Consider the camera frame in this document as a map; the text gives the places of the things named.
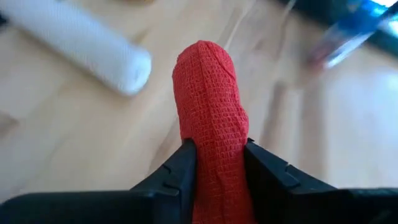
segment wooden table surface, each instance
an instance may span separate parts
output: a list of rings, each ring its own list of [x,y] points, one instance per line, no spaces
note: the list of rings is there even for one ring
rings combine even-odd
[[[153,55],[136,96],[119,96],[29,35],[0,32],[0,201],[26,192],[129,189],[180,145],[171,74],[200,39],[231,54],[249,136],[337,187],[398,187],[398,63],[363,46],[311,75],[321,37],[296,13],[280,58],[271,0],[72,0]]]

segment wooden floor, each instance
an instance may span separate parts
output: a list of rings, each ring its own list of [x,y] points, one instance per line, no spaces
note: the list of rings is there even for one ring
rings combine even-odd
[[[398,187],[398,62],[364,46],[320,75],[302,66],[324,28],[271,0],[73,0],[154,57],[126,98],[13,26],[0,32],[0,201],[26,192],[128,189],[180,145],[177,55],[200,39],[231,54],[249,136],[337,187]]]

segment light wood surface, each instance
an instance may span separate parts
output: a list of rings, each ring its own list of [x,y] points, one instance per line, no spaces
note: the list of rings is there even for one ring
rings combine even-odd
[[[396,59],[364,46],[312,75],[302,60],[324,29],[293,13],[276,57],[283,6],[270,0],[72,2],[147,48],[153,72],[122,97],[15,27],[0,32],[0,111],[17,123],[0,136],[0,201],[129,189],[155,170],[181,143],[172,69],[200,39],[231,54],[258,144],[337,187],[398,187]]]

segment red bandage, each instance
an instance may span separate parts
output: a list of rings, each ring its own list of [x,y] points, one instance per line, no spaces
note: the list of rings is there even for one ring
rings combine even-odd
[[[181,138],[197,146],[193,222],[255,223],[243,159],[248,116],[231,58],[199,41],[178,56],[173,83]]]

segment red cohesive wrap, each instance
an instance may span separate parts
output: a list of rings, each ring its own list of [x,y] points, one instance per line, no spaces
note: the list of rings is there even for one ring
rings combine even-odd
[[[181,138],[197,145],[193,222],[255,223],[243,159],[248,116],[231,58],[199,41],[178,56],[173,83]]]

